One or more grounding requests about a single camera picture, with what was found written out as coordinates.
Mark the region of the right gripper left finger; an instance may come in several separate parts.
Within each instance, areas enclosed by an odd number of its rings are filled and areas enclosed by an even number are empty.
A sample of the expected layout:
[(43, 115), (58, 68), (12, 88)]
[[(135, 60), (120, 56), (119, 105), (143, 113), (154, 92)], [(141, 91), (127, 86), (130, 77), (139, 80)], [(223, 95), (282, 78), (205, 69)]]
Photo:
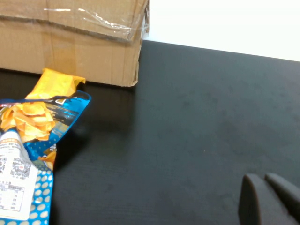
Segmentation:
[(256, 174), (243, 176), (239, 208), (241, 225), (298, 225), (265, 179)]

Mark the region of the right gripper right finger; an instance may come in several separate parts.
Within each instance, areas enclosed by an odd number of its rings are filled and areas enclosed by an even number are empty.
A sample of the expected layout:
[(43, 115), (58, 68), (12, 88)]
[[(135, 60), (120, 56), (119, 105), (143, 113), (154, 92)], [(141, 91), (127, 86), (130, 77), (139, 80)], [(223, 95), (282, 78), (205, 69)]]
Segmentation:
[(295, 218), (300, 218), (300, 188), (275, 174), (268, 173), (264, 178), (273, 188), (281, 202), (288, 209), (289, 213)]

